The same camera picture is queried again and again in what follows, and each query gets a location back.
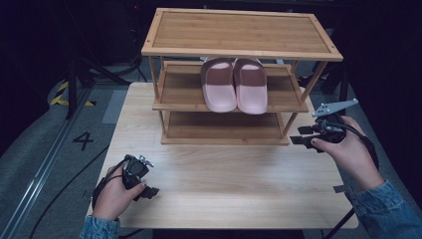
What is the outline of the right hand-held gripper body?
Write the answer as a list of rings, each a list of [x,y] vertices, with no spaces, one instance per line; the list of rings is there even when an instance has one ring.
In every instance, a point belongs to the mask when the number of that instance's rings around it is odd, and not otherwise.
[[[341,142],[345,136],[345,126],[340,112],[358,104],[357,99],[350,101],[321,104],[313,113],[316,123],[312,126],[314,132],[329,142]]]

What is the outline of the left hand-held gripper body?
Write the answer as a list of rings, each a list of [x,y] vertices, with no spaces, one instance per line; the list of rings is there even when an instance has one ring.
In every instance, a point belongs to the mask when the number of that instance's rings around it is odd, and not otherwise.
[[[136,158],[127,154],[124,158],[123,184],[126,189],[132,189],[141,182],[142,177],[149,171],[154,164],[147,160],[143,155]]]

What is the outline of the pink slipper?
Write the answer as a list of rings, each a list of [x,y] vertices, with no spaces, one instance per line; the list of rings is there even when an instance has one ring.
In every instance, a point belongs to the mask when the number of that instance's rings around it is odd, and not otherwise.
[[[228,113],[237,106],[233,86],[233,65],[228,58],[207,58],[200,71],[206,107],[214,113]]]
[[[245,114],[268,110],[267,74],[257,59],[236,59],[233,68],[238,108]]]

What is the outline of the wooden shoe rack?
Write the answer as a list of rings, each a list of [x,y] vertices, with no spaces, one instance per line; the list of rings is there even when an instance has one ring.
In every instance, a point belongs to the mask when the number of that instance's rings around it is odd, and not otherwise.
[[[313,14],[159,8],[141,49],[151,70],[164,144],[289,144],[296,117],[309,109],[295,76],[301,61],[321,75],[342,55]],[[205,105],[201,58],[259,59],[268,76],[268,110],[217,114]]]

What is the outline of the person's left hand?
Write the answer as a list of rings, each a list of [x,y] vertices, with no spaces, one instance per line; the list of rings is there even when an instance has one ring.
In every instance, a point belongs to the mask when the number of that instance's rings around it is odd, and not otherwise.
[[[101,191],[92,215],[95,218],[114,221],[129,206],[131,201],[144,190],[144,184],[139,183],[134,188],[126,190],[122,182],[122,167],[110,167],[111,180]]]

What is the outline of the person's right hand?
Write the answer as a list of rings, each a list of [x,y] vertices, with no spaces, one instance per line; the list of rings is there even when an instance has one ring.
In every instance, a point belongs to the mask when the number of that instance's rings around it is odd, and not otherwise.
[[[359,191],[373,189],[385,182],[368,149],[355,133],[348,131],[339,143],[314,138],[312,145],[328,153],[336,165],[354,180]]]

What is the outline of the black tripod stand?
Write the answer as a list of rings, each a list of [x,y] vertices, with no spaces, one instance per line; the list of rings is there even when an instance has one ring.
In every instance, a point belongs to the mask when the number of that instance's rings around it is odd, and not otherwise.
[[[112,80],[113,82],[128,86],[130,82],[122,79],[118,75],[110,72],[103,66],[96,64],[83,57],[72,57],[69,62],[68,69],[68,89],[69,89],[69,99],[68,99],[68,113],[67,120],[69,120],[78,107],[77,103],[77,82],[80,82],[84,88],[92,88],[95,85],[94,74],[90,72],[90,69],[94,69],[101,75],[104,75],[106,78]]]

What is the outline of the metal floor rail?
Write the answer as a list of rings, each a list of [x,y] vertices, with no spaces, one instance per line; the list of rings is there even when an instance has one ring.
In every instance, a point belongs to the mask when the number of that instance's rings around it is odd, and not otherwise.
[[[91,94],[81,90],[69,119],[67,108],[51,107],[0,158],[0,239],[16,238]]]

